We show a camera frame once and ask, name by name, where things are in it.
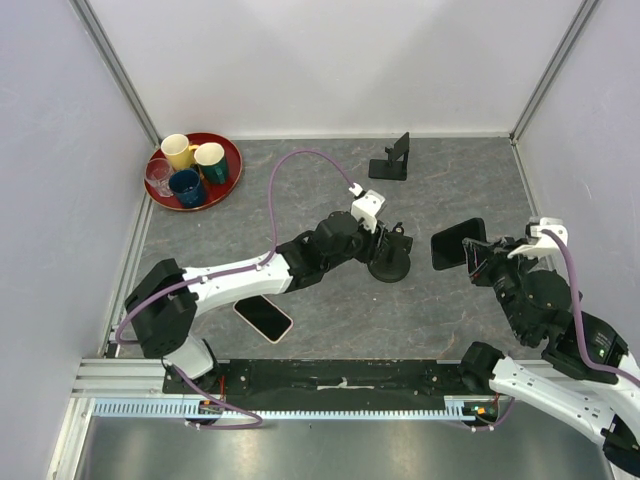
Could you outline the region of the black round-base phone stand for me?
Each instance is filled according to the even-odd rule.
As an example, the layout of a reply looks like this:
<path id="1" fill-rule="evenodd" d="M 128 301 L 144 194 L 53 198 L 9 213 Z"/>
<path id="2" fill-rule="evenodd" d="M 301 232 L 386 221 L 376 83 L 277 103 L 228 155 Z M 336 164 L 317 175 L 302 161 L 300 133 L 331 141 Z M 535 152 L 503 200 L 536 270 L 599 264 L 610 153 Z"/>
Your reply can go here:
<path id="1" fill-rule="evenodd" d="M 402 222 L 391 229 L 383 228 L 372 260 L 367 265 L 369 273 L 384 283 L 403 280 L 411 268 L 412 245 L 413 238 L 405 234 Z"/>

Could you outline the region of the black smartphone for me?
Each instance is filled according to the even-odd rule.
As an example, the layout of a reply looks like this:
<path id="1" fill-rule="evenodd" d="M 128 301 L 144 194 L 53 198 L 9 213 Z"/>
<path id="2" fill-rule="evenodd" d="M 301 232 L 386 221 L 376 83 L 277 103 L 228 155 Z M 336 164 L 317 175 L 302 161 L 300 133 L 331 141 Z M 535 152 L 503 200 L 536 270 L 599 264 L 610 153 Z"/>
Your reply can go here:
<path id="1" fill-rule="evenodd" d="M 478 217 L 458 223 L 431 236 L 431 261 L 436 271 L 461 266 L 466 263 L 464 239 L 486 241 L 484 220 Z"/>

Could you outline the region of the black angled desk phone stand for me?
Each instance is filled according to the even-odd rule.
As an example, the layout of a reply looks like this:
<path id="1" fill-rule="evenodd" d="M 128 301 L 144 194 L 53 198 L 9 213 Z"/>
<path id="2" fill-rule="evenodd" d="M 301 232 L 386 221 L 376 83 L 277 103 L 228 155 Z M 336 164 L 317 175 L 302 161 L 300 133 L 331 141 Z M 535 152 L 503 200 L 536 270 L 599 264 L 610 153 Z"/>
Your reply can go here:
<path id="1" fill-rule="evenodd" d="M 410 152 L 410 133 L 405 132 L 392 147 L 386 147 L 386 159 L 371 159 L 368 177 L 378 180 L 406 181 Z"/>

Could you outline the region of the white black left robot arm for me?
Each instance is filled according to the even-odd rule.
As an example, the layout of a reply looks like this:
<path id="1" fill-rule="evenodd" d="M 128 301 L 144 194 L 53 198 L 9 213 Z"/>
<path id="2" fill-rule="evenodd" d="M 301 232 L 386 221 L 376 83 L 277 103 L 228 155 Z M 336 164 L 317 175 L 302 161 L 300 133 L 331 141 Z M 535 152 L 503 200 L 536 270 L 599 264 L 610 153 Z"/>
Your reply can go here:
<path id="1" fill-rule="evenodd" d="M 176 364 L 196 392 L 211 392 L 220 371 L 210 348 L 191 334 L 197 316 L 245 298 L 309 288 L 350 260 L 369 264 L 387 233 L 382 222 L 370 231 L 363 220 L 338 211 L 316 229 L 253 259 L 208 268 L 181 268 L 173 258 L 162 260 L 125 300 L 134 343 L 146 359 Z"/>

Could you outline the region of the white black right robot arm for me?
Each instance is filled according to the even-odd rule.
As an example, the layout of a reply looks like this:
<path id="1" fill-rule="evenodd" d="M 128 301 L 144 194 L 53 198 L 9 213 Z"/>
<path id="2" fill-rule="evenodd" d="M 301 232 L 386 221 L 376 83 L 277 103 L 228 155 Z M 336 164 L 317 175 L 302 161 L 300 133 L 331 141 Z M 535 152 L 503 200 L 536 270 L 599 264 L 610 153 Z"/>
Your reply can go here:
<path id="1" fill-rule="evenodd" d="M 494 291 L 516 339 L 541 347 L 544 361 L 596 397 L 558 386 L 483 342 L 473 343 L 461 360 L 460 386 L 523 401 L 579 431 L 612 464 L 638 475 L 639 365 L 611 325 L 583 311 L 566 233 L 543 227 L 528 239 L 490 244 L 465 238 L 462 246 L 472 284 Z"/>

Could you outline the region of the pink-cased smartphone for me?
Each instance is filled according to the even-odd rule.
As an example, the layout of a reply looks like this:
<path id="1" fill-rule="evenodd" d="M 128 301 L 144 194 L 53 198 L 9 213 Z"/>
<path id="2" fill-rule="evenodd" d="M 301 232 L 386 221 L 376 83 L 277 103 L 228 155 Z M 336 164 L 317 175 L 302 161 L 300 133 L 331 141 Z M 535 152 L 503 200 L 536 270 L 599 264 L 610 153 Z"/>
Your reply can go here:
<path id="1" fill-rule="evenodd" d="M 293 320 L 264 296 L 238 300 L 233 310 L 271 344 L 279 343 L 293 327 Z"/>

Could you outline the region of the red round tray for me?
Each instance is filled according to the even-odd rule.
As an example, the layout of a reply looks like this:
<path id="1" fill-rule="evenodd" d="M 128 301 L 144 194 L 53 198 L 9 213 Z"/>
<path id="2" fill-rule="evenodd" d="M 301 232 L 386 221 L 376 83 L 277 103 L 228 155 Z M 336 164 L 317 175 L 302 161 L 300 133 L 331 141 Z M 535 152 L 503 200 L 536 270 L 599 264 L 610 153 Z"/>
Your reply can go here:
<path id="1" fill-rule="evenodd" d="M 229 139 L 213 133 L 165 138 L 148 161 L 143 185 L 158 205 L 173 211 L 205 210 L 226 199 L 243 173 L 243 158 Z"/>

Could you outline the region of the green mug white inside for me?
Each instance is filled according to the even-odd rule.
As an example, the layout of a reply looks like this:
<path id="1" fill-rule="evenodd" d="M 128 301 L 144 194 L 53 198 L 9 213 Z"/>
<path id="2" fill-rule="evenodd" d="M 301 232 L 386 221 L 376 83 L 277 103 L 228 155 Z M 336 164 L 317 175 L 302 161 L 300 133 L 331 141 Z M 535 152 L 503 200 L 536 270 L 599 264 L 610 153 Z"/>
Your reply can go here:
<path id="1" fill-rule="evenodd" d="M 224 147 L 216 142 L 198 146 L 194 159 L 200 171 L 210 184 L 223 185 L 229 178 L 229 167 Z"/>

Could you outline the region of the dark blue mug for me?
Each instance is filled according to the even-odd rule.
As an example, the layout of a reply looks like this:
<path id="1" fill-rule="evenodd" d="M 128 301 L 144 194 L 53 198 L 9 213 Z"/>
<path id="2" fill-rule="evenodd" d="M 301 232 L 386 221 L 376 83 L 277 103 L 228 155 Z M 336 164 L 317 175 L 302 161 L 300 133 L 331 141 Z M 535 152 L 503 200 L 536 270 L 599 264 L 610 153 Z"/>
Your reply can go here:
<path id="1" fill-rule="evenodd" d="M 169 180 L 169 187 L 180 205 L 195 209 L 204 205 L 207 193 L 199 173 L 191 168 L 177 171 Z"/>

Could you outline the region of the yellow mug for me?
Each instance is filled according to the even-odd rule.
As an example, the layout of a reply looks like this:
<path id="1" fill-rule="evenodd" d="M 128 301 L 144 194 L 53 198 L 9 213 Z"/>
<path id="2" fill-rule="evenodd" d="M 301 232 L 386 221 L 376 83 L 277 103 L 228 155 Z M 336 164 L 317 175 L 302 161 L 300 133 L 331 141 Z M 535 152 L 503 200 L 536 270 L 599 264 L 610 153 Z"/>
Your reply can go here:
<path id="1" fill-rule="evenodd" d="M 169 135 L 160 145 L 162 154 L 175 171 L 187 169 L 194 164 L 194 153 L 198 148 L 198 144 L 192 144 L 183 134 Z"/>

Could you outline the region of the clear drinking glass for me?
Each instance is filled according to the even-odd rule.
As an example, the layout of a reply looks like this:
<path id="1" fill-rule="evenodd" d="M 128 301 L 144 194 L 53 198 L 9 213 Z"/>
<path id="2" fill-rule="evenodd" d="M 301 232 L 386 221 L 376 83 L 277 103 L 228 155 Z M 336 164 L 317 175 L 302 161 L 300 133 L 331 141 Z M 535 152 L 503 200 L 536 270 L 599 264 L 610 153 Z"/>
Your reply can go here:
<path id="1" fill-rule="evenodd" d="M 156 157 L 147 163 L 145 181 L 159 196 L 167 198 L 173 195 L 169 187 L 169 180 L 173 174 L 174 169 L 169 161 L 164 157 Z"/>

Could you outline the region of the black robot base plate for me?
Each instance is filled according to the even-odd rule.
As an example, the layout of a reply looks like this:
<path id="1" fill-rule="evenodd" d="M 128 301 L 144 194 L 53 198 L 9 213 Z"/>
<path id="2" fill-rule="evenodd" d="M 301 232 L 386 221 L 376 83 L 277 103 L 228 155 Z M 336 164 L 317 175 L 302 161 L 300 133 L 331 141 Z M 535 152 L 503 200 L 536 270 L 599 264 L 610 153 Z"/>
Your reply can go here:
<path id="1" fill-rule="evenodd" d="M 221 361 L 195 381 L 244 410 L 440 408 L 446 396 L 480 395 L 463 382 L 458 364 L 435 360 Z"/>

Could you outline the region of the aluminium frame rail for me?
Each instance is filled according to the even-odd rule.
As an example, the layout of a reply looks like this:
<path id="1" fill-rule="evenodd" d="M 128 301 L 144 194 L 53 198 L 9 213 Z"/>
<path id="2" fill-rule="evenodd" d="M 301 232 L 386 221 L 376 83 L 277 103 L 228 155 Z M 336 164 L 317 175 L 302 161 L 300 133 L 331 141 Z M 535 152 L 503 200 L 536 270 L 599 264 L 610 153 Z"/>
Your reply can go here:
<path id="1" fill-rule="evenodd" d="M 78 398 L 151 398 L 162 394 L 165 370 L 159 360 L 84 359 L 72 387 Z"/>

